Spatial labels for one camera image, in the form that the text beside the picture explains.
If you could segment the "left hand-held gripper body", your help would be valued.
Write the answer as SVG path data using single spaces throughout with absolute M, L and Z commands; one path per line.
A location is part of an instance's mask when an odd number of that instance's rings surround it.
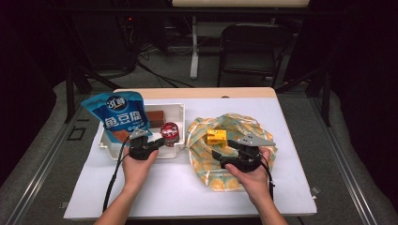
M 157 141 L 148 140 L 148 131 L 136 128 L 130 135 L 129 156 L 137 160 L 147 160 L 159 148 Z

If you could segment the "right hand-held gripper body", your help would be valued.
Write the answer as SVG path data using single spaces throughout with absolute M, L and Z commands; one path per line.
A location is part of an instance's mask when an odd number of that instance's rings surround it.
M 237 143 L 246 145 L 245 151 L 238 151 L 237 167 L 244 173 L 253 172 L 261 165 L 260 146 L 275 146 L 274 141 L 248 134 L 236 140 Z

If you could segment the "red round can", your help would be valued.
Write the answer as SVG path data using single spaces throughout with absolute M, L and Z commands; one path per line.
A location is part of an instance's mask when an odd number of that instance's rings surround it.
M 173 147 L 175 143 L 179 142 L 179 129 L 176 123 L 166 122 L 161 126 L 161 136 L 164 139 L 164 144 Z

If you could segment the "yellow drink carton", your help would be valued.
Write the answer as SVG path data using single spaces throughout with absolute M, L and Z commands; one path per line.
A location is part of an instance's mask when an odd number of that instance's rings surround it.
M 225 147 L 227 145 L 227 134 L 224 129 L 209 129 L 207 131 L 207 144 Z

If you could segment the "brown box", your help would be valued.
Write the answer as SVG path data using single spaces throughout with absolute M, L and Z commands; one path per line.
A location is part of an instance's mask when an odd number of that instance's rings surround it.
M 151 128 L 160 128 L 165 123 L 164 111 L 148 111 L 146 115 Z

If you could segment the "lemon print fabric bag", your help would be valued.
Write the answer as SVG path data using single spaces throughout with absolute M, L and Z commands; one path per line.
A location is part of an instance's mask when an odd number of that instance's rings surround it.
M 254 118 L 238 113 L 226 113 L 216 118 L 197 117 L 190 124 L 186 146 L 196 175 L 214 191 L 242 191 L 243 186 L 235 176 L 222 169 L 220 162 L 212 156 L 212 152 L 215 151 L 223 157 L 237 157 L 238 150 L 228 144 L 220 146 L 218 143 L 208 143 L 209 130 L 225 130 L 226 139 L 233 141 L 248 134 L 272 141 L 272 134 L 265 131 Z

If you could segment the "white plastic bin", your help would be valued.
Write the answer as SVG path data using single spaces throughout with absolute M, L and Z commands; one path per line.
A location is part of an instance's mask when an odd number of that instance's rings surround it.
M 147 112 L 161 111 L 164 122 L 172 122 L 177 125 L 179 141 L 173 147 L 162 146 L 158 154 L 158 158 L 161 159 L 175 158 L 185 143 L 185 105 L 183 103 L 146 104 L 145 110 Z M 112 142 L 108 134 L 101 130 L 99 131 L 98 147 L 107 152 L 110 159 L 117 160 L 121 142 Z

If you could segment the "blue snack packet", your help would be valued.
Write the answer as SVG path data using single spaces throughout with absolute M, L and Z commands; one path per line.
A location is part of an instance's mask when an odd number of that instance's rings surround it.
M 101 93 L 81 105 L 101 121 L 113 143 L 124 142 L 136 128 L 150 128 L 144 99 L 138 92 Z

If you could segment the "person's left hand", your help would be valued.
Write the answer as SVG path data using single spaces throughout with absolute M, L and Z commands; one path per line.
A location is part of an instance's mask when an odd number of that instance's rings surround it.
M 122 160 L 123 173 L 125 178 L 124 189 L 139 191 L 145 183 L 150 167 L 156 160 L 159 151 L 153 151 L 148 159 L 138 160 L 129 156 L 129 149 L 124 149 L 125 157 Z

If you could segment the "person's right hand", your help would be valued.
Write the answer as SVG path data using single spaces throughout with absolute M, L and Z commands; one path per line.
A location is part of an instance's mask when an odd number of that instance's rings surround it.
M 252 203 L 272 201 L 268 190 L 268 174 L 263 166 L 259 166 L 252 172 L 242 172 L 236 166 L 229 163 L 225 165 L 225 169 L 234 175 L 238 182 L 245 188 Z

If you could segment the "black metal stand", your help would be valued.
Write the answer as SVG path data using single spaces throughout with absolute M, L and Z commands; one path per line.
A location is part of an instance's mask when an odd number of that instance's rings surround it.
M 75 113 L 74 84 L 73 84 L 73 74 L 71 68 L 69 68 L 66 74 L 66 92 L 67 92 L 67 117 L 65 119 L 65 123 L 67 124 L 72 119 Z

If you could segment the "white desk leg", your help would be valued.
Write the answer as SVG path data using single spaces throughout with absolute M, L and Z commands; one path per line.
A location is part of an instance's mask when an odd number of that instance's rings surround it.
M 190 78 L 196 80 L 198 78 L 198 41 L 197 41 L 197 22 L 196 18 L 192 17 L 191 21 L 191 36 L 192 36 L 192 56 L 191 56 L 191 75 Z

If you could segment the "black folding chair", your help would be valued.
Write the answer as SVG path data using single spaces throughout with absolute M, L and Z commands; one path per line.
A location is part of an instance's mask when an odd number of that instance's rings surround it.
M 284 25 L 267 23 L 236 23 L 227 26 L 221 35 L 217 85 L 223 74 L 271 78 L 274 87 L 284 53 L 293 39 L 293 32 Z

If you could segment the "white desk top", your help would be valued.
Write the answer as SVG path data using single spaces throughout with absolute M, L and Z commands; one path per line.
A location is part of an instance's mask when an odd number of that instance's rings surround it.
M 174 7 L 306 8 L 310 0 L 172 0 Z

